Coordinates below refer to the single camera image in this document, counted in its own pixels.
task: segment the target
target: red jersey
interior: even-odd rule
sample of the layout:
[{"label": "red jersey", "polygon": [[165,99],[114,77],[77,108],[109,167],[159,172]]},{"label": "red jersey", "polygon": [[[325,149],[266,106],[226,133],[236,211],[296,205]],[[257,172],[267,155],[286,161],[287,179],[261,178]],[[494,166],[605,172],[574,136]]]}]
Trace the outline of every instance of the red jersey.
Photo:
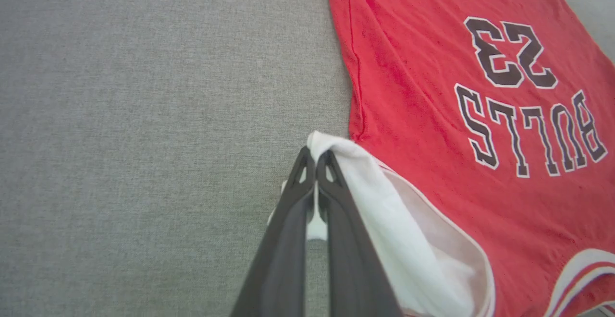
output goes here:
[{"label": "red jersey", "polygon": [[615,68],[566,2],[330,6],[351,139],[483,247],[495,315],[615,300]]}]

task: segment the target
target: gray cloth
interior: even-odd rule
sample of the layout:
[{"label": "gray cloth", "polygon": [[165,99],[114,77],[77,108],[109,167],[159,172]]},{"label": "gray cloth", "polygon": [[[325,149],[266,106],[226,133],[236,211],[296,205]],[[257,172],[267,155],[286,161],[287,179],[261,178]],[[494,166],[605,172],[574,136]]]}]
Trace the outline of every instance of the gray cloth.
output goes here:
[{"label": "gray cloth", "polygon": [[0,0],[0,315],[227,315],[308,133],[347,134],[338,46],[327,0]]}]

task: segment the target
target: clothing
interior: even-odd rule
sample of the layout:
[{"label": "clothing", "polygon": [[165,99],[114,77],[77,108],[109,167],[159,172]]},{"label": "clothing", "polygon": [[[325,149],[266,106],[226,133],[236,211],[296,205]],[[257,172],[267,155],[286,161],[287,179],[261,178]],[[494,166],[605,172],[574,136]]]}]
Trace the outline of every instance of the clothing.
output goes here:
[{"label": "clothing", "polygon": [[566,2],[330,6],[351,140],[484,249],[494,314],[615,300],[615,67]]}]

